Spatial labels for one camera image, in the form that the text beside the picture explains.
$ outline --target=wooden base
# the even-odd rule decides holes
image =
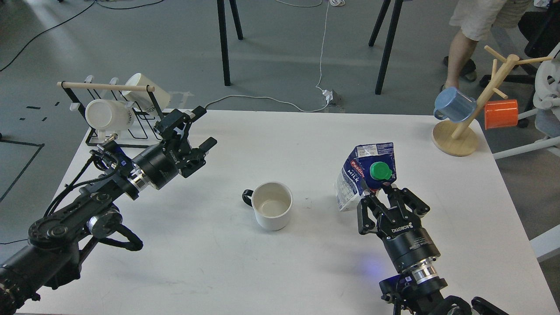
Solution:
[[[441,151],[453,156],[467,156],[478,147],[478,138],[474,131],[467,128],[459,139],[453,139],[451,134],[457,124],[443,121],[437,124],[432,131],[432,141]]]

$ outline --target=black mug handle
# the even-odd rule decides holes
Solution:
[[[243,198],[243,201],[248,204],[250,207],[253,206],[253,204],[251,203],[251,196],[253,195],[253,191],[250,189],[246,189],[243,194],[241,194],[241,198]]]

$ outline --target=white cup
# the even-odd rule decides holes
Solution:
[[[136,85],[136,86],[153,86],[156,90],[153,92],[154,97],[157,100],[157,104],[160,106],[161,110],[164,110],[169,105],[169,101],[171,100],[171,95],[167,93],[165,90],[157,86],[153,83],[149,78],[141,73],[136,73],[130,79],[128,79],[125,85]],[[135,101],[138,103],[140,109],[144,112],[152,115],[157,116],[157,110],[153,106],[153,102],[150,99],[150,95],[146,91],[123,91],[123,96],[129,101]]]
[[[292,192],[282,183],[264,183],[254,191],[246,189],[242,198],[253,207],[259,225],[267,230],[277,231],[290,221]]]
[[[86,120],[97,130],[126,130],[134,123],[134,113],[124,107],[126,102],[96,99],[86,107]]]

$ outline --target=milk carton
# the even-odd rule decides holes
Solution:
[[[364,189],[376,193],[396,180],[393,143],[359,145],[352,150],[337,176],[334,189],[338,210],[355,210]]]

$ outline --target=gray floor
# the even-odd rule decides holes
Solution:
[[[314,2],[293,0],[297,4]],[[0,2],[0,67],[33,36],[90,3]],[[103,2],[114,7],[144,3],[150,1]],[[404,3],[382,95],[375,95],[374,88],[390,12],[375,47],[369,48],[367,41],[381,1],[347,0],[344,7],[330,7],[320,87],[334,89],[343,101],[341,108],[327,110],[431,114],[445,80],[441,60],[457,32],[447,24],[455,3]],[[245,39],[236,39],[231,14],[226,10],[233,83],[230,87],[223,85],[216,3],[209,0],[165,1],[125,11],[94,5],[37,38],[0,72],[0,132],[4,136],[0,142],[0,242],[26,238],[27,228],[43,214],[87,130],[80,115],[69,111],[70,100],[56,87],[57,81],[83,81],[87,75],[94,75],[96,83],[108,83],[118,77],[123,84],[134,73],[142,72],[167,91],[192,94],[186,105],[174,98],[172,104],[176,106],[192,108],[226,95],[243,94],[270,96],[305,110],[321,108],[323,96],[315,85],[320,74],[327,5],[296,8],[274,0],[238,0],[237,5]],[[511,39],[517,51],[500,52],[524,56],[526,40],[517,30],[496,34],[482,42],[474,54],[479,74],[491,69],[492,56],[482,49],[484,44],[500,51],[506,39]],[[462,82],[461,90],[476,97],[482,88],[476,82]],[[530,87],[517,84],[503,84],[501,90],[520,104],[525,104],[531,92]],[[210,109],[297,111],[270,100],[239,98],[221,101]],[[533,125],[526,129],[491,129],[486,136],[493,152],[542,137]],[[529,239],[560,224],[558,161],[546,151],[497,161]],[[0,261],[23,245],[24,242],[0,245]],[[559,261],[560,257],[556,257],[541,264],[557,304]]]

